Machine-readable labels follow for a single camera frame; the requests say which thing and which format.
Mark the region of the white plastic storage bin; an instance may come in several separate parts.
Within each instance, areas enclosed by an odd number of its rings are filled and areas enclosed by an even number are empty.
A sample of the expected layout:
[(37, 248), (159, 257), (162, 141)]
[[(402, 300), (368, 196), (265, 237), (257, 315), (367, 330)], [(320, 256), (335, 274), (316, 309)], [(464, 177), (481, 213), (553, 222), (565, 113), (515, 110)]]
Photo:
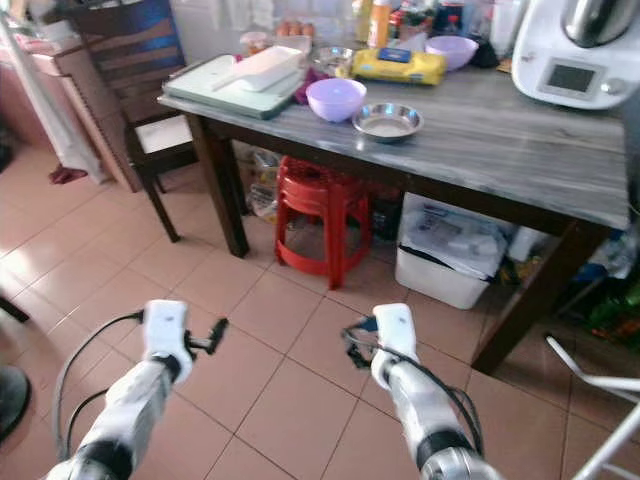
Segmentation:
[(433, 198), (404, 195), (396, 279), (411, 291), (471, 310), (493, 283), (515, 224)]

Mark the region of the clear plastic bag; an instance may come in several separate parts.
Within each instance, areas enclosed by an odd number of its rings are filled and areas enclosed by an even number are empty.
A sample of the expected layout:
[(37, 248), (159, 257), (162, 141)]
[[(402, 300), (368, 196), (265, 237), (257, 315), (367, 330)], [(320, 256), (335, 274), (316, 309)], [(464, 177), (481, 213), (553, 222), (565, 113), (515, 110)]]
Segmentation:
[(257, 218), (275, 223), (278, 209), (278, 173), (282, 156), (265, 148), (251, 147), (251, 180), (247, 191), (248, 206)]

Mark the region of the red plastic stool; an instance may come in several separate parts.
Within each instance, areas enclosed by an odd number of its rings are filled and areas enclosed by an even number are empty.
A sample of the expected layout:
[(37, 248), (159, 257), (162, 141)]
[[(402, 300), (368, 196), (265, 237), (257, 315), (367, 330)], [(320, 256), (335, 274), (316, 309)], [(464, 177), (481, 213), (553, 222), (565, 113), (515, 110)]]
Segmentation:
[[(320, 259), (288, 246), (287, 230), (294, 216), (320, 221), (324, 247)], [(328, 288), (335, 291), (371, 247), (372, 205), (366, 184), (352, 175), (284, 156), (276, 172), (275, 260), (302, 273), (324, 275)]]

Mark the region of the dark wooden furniture leg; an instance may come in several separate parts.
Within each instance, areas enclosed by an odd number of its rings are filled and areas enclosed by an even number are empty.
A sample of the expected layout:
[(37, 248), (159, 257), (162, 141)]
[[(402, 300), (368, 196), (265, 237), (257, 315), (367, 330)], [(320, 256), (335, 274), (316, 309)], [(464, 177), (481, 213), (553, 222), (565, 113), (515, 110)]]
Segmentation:
[(14, 305), (14, 303), (8, 300), (8, 298), (0, 297), (0, 308), (1, 311), (4, 311), (5, 314), (10, 317), (13, 317), (15, 321), (18, 321), (18, 323), (27, 323), (27, 321), (29, 321), (29, 315), (27, 312), (22, 310), (19, 306)]

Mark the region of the black round base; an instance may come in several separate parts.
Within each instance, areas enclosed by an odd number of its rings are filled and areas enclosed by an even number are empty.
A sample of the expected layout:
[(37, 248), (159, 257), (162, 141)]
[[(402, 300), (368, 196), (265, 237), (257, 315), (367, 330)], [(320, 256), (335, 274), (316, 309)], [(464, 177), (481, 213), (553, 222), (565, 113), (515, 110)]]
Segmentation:
[(0, 439), (17, 430), (31, 398), (31, 384), (22, 369), (6, 365), (0, 371)]

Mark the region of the red slipper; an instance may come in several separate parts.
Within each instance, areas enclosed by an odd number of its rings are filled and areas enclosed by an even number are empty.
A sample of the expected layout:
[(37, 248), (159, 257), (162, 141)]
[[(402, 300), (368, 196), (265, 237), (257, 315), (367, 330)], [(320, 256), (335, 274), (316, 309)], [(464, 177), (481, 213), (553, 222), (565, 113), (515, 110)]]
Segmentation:
[(74, 180), (86, 178), (87, 175), (86, 170), (68, 168), (68, 166), (56, 166), (52, 172), (47, 174), (47, 179), (54, 186), (64, 186), (64, 184), (74, 182)]

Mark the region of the grey top dark wooden table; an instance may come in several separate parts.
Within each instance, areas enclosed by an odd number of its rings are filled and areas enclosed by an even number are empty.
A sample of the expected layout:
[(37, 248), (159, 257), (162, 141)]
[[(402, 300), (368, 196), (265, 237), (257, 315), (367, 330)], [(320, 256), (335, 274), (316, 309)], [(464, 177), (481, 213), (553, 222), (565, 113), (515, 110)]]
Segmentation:
[(237, 191), (236, 141), (549, 234), (547, 255), (486, 329), (472, 357), (476, 371), (493, 374), (531, 326), (550, 314), (608, 234), (630, 225), (625, 123), (612, 111), (532, 100), (508, 76), (484, 69), (457, 70), (434, 87), (370, 84), (366, 100), (416, 109), (422, 128), (408, 140), (378, 143), (349, 123), (324, 122), (306, 108), (260, 120), (170, 95), (159, 99), (186, 119), (234, 256), (250, 250)]

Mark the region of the lilac plastic bowl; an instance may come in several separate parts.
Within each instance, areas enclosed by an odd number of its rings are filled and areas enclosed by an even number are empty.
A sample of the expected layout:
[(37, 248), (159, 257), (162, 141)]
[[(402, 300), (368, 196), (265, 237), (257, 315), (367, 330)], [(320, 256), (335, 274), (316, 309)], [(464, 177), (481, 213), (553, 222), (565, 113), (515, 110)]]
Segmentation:
[(440, 35), (425, 42), (425, 51), (443, 56), (445, 69), (457, 70), (466, 67), (479, 49), (477, 41), (465, 36)]
[(346, 122), (365, 104), (366, 93), (364, 83), (344, 78), (320, 79), (305, 90), (307, 105), (325, 122)]

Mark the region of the maroon cloth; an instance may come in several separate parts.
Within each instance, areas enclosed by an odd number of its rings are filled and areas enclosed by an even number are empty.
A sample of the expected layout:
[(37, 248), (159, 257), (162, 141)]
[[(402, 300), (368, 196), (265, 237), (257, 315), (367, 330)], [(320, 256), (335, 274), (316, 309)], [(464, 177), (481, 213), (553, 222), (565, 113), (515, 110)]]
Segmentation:
[(301, 79), (300, 84), (293, 92), (293, 100), (298, 105), (307, 105), (308, 104), (308, 96), (307, 96), (307, 88), (311, 86), (315, 81), (323, 81), (324, 77), (319, 76), (316, 73), (315, 69), (307, 69), (305, 74)]

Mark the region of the yellow kitchen towel package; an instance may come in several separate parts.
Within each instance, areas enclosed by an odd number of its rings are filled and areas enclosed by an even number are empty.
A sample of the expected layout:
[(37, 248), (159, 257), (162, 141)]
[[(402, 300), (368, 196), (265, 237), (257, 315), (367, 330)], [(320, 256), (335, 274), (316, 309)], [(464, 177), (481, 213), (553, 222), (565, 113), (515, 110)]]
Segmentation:
[(447, 59), (430, 52), (376, 47), (352, 56), (352, 76), (372, 81), (435, 86), (443, 81), (445, 72)]

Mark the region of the white leaning pole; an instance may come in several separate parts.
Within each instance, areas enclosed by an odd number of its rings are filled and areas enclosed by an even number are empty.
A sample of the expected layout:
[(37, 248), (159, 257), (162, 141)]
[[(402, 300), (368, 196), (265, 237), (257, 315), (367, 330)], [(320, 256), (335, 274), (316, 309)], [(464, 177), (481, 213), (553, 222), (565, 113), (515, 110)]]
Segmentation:
[(70, 114), (56, 100), (55, 93), (46, 90), (41, 81), (44, 74), (36, 67), (35, 60), (17, 41), (19, 20), (10, 14), (8, 5), (0, 6), (0, 40), (3, 49), (8, 51), (15, 74), (22, 83), (29, 105), (35, 110), (38, 123), (49, 138), (52, 151), (58, 156), (60, 166), (86, 170), (87, 177), (97, 184), (108, 180), (102, 172), (99, 156), (79, 133)]

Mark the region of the small steel bowl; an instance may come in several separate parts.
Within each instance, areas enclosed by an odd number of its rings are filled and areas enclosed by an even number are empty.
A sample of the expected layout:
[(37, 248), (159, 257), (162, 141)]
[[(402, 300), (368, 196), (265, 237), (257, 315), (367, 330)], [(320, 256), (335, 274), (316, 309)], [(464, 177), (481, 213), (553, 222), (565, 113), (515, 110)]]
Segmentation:
[(351, 78), (355, 50), (349, 47), (316, 47), (311, 51), (311, 68), (332, 78)]

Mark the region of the clear jar red lid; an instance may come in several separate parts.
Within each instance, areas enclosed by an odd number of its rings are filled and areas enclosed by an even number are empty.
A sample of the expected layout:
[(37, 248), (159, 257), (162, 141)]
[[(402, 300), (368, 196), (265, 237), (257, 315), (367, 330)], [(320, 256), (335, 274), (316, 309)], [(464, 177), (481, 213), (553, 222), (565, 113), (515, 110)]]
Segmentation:
[(247, 56), (259, 54), (262, 50), (271, 46), (271, 36), (262, 31), (250, 31), (239, 37), (239, 44), (246, 50)]

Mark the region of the clear plastic container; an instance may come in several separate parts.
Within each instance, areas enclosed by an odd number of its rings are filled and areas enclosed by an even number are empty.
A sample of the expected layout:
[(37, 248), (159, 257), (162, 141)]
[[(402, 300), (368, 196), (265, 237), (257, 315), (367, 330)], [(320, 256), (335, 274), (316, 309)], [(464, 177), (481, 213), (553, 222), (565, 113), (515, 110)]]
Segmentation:
[(271, 49), (274, 47), (284, 47), (284, 49), (293, 49), (308, 54), (311, 50), (312, 40), (306, 35), (284, 35), (271, 38), (269, 45)]

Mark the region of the white metal rack frame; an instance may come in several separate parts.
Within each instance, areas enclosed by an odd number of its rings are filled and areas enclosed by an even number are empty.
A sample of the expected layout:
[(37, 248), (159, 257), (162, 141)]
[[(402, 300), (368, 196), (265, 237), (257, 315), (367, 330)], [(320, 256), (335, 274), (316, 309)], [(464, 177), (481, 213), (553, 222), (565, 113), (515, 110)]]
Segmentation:
[(584, 381), (590, 387), (605, 390), (612, 396), (634, 403), (634, 407), (627, 413), (625, 419), (595, 449), (588, 461), (572, 476), (572, 480), (596, 480), (600, 474), (617, 475), (623, 480), (640, 480), (640, 474), (637, 472), (627, 470), (627, 468), (622, 468), (612, 462), (613, 458), (622, 451), (623, 445), (630, 443), (631, 436), (640, 433), (640, 378), (617, 378), (617, 376), (588, 374), (588, 372), (581, 370), (575, 358), (552, 334), (545, 334), (544, 340), (577, 379)]

